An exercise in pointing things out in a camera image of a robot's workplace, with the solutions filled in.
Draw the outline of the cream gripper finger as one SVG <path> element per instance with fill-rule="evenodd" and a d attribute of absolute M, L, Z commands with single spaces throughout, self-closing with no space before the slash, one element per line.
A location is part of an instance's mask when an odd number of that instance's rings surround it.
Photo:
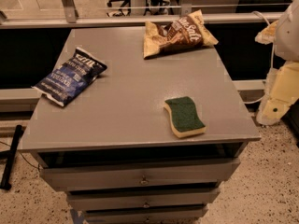
<path fill-rule="evenodd" d="M 275 37 L 276 37 L 277 25 L 278 25 L 278 21 L 274 21 L 274 22 L 270 23 L 266 28 L 261 30 L 261 32 L 259 32 L 255 36 L 255 41 L 260 44 L 264 44 L 264 45 L 273 43 L 275 41 Z"/>
<path fill-rule="evenodd" d="M 299 63 L 287 61 L 267 74 L 264 97 L 256 120 L 262 125 L 274 125 L 299 99 Z"/>

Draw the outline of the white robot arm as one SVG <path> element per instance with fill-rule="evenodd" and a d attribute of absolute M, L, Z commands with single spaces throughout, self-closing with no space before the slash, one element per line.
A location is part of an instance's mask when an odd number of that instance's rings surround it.
<path fill-rule="evenodd" d="M 255 41 L 272 43 L 274 53 L 285 61 L 279 69 L 270 68 L 256 116 L 260 124 L 273 125 L 299 99 L 299 0 L 293 0 L 278 21 L 256 35 Z"/>

